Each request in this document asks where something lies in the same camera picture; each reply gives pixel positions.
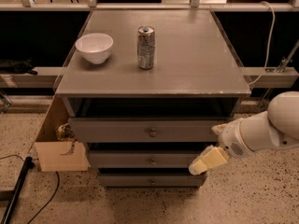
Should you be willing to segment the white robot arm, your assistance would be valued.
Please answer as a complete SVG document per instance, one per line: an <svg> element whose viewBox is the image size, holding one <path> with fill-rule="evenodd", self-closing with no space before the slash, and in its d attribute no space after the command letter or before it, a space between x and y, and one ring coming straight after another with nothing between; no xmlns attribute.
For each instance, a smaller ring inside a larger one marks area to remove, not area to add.
<svg viewBox="0 0 299 224"><path fill-rule="evenodd" d="M299 147L299 92L287 91L271 100L268 109L248 118L212 127L218 146L208 146L189 166L192 175L246 158L263 149Z"/></svg>

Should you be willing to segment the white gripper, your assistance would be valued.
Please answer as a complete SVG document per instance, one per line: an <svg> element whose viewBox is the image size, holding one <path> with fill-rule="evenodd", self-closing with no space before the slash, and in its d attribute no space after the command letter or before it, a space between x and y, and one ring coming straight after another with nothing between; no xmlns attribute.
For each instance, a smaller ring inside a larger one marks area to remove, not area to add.
<svg viewBox="0 0 299 224"><path fill-rule="evenodd" d="M213 133L218 135L220 147L209 146L195 158L189 166L189 172L192 175L200 175L209 169L219 167L225 164L230 156L232 158L246 158L254 154L243 141L240 131L241 121L242 119L236 119L211 128Z"/></svg>

